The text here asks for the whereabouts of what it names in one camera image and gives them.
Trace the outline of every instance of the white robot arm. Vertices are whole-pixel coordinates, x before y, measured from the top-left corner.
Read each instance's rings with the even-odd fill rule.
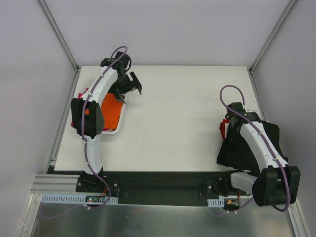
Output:
[[[244,171],[229,173],[231,186],[252,194],[259,206],[294,203],[300,180],[299,169],[289,166],[278,153],[255,112],[246,112],[240,102],[231,103],[226,108],[229,129],[246,141],[260,171],[258,177]]]
[[[104,118],[101,112],[101,104],[107,95],[112,93],[117,100],[124,101],[124,94],[138,89],[141,94],[142,86],[131,72],[133,80],[130,80],[126,72],[127,65],[131,62],[127,54],[117,52],[115,58],[105,58],[101,62],[100,72],[91,87],[80,98],[71,101],[73,127],[81,136],[84,168],[80,174],[81,184],[97,184],[99,180],[95,174],[103,172],[100,160],[99,138],[104,127]]]

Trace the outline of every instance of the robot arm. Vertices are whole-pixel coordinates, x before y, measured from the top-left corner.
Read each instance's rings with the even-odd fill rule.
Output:
[[[258,163],[260,174],[258,177],[246,172],[231,174],[231,184],[234,188],[244,190],[253,195],[259,206],[286,204],[285,183],[279,164],[272,157],[261,134],[265,136],[273,153],[285,170],[290,191],[290,203],[294,203],[297,195],[300,171],[296,166],[289,166],[283,157],[274,148],[269,140],[259,116],[255,112],[246,112],[241,103],[231,103],[228,107],[247,117],[257,128],[260,134],[247,121],[228,110],[227,117],[231,129],[235,129],[245,139]]]
[[[82,139],[82,147],[83,154],[86,152],[87,157],[89,158],[90,166],[97,174],[102,172],[99,138],[104,127],[104,118],[100,105],[108,92],[114,94],[117,100],[124,102],[123,95],[125,93],[135,89],[138,89],[139,93],[141,93],[142,90],[142,86],[136,75],[133,72],[130,73],[133,78],[133,81],[131,81],[126,74],[126,67],[128,61],[130,60],[128,55],[123,55],[120,61],[116,62],[111,68],[107,68],[122,54],[122,52],[117,52],[114,59],[105,58],[101,62],[100,73],[91,87],[80,99],[73,98],[71,101],[73,126],[77,130],[77,134],[80,136],[82,130],[81,117],[83,105],[87,102],[85,108],[84,139]],[[91,175],[91,177],[94,178],[93,172],[88,167],[87,162],[84,164],[83,171],[83,176],[86,177]]]

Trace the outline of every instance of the black cloth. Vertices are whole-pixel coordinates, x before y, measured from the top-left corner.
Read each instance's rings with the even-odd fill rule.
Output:
[[[279,127],[276,124],[266,121],[262,121],[262,124],[277,152],[287,161],[287,158],[283,156],[279,146]],[[256,177],[260,174],[257,160],[247,142],[241,134],[232,129],[230,125],[228,127],[227,136],[218,154],[217,163],[238,170],[250,170],[251,175]]]

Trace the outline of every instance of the orange cloth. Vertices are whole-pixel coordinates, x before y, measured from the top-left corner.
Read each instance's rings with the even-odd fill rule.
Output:
[[[122,106],[123,102],[117,101],[113,94],[108,93],[105,96],[101,105],[101,111],[105,121],[103,130],[117,129]]]

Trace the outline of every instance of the black bracket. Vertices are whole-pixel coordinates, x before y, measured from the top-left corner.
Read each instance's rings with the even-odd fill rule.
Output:
[[[77,134],[80,136],[83,104],[83,99],[73,98],[71,101],[73,127],[77,130]],[[88,101],[85,109],[87,113],[84,115],[84,134],[93,139],[96,135],[101,134],[103,131],[104,118],[100,105],[95,101]]]
[[[117,52],[115,55],[115,58],[105,58],[101,62],[100,66],[101,67],[110,66],[115,61],[115,59],[120,57],[122,54],[123,54],[122,52]],[[124,95],[130,91],[134,91],[137,89],[138,92],[140,94],[142,94],[142,85],[139,82],[135,73],[130,72],[130,75],[131,75],[133,80],[131,80],[129,78],[129,76],[126,74],[126,68],[127,68],[129,61],[130,61],[130,57],[127,54],[125,54],[118,62],[116,62],[112,66],[112,68],[114,70],[116,70],[118,73],[118,80],[116,82],[114,82],[114,84],[111,86],[109,92],[112,93],[117,100],[120,100],[123,102],[124,102],[124,98],[122,97],[122,95]]]
[[[286,178],[290,190],[290,204],[296,200],[301,172],[296,166],[287,165]],[[265,168],[252,186],[252,194],[258,206],[271,206],[286,203],[285,184],[279,168]]]
[[[223,175],[219,177],[217,180],[208,181],[207,183],[208,187],[211,186],[212,192],[224,197],[238,194],[238,189],[234,188],[231,182],[231,174],[237,173],[237,172],[243,172],[243,171],[231,170],[231,171],[223,172]]]
[[[256,112],[246,112],[243,108],[241,102],[234,102],[228,105],[229,108],[233,109],[234,111],[238,112],[241,115],[247,117],[250,121],[258,121],[261,122],[260,117]],[[225,118],[229,120],[229,124],[232,126],[233,129],[236,131],[240,131],[240,128],[243,124],[247,123],[243,118],[239,117],[238,115],[232,113],[230,110],[227,109],[227,114]]]
[[[119,178],[118,177],[104,177],[104,180],[107,182],[107,184],[110,187],[111,195],[117,196],[119,193]]]
[[[99,172],[99,176],[102,177],[103,170]],[[93,174],[87,174],[82,171],[77,180],[76,192],[78,193],[103,193],[103,182]]]

